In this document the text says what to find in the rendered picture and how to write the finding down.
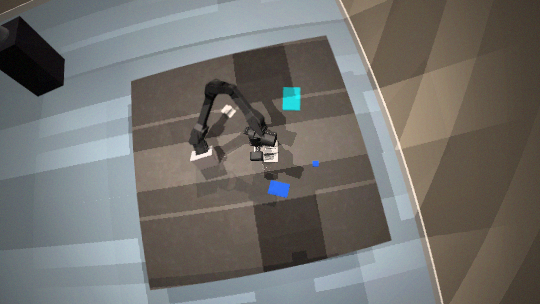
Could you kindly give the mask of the teal flat plate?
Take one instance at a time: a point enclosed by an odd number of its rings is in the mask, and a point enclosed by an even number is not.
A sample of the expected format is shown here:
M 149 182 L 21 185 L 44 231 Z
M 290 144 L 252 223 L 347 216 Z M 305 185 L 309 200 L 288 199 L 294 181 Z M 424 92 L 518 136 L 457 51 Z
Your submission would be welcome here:
M 300 87 L 283 87 L 283 110 L 300 110 Z

